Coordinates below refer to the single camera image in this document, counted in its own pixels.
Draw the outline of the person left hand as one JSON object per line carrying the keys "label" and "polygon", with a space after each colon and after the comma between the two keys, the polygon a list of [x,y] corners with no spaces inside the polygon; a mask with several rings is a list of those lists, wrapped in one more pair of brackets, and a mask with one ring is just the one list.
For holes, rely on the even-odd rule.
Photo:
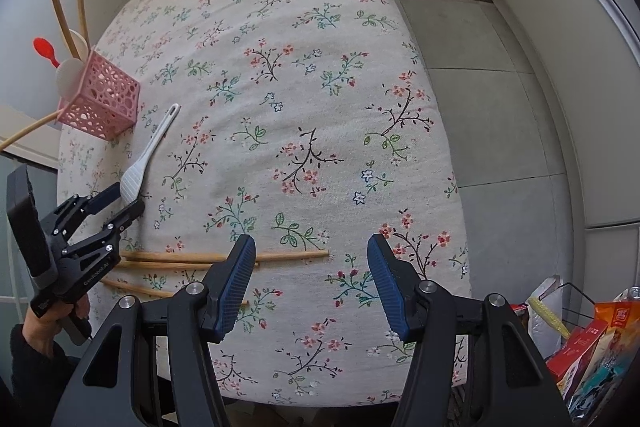
{"label": "person left hand", "polygon": [[87,295],[82,296],[74,305],[55,303],[42,317],[28,309],[23,323],[22,334],[32,349],[52,359],[54,355],[54,338],[61,332],[61,321],[75,312],[81,319],[89,316],[90,303]]}

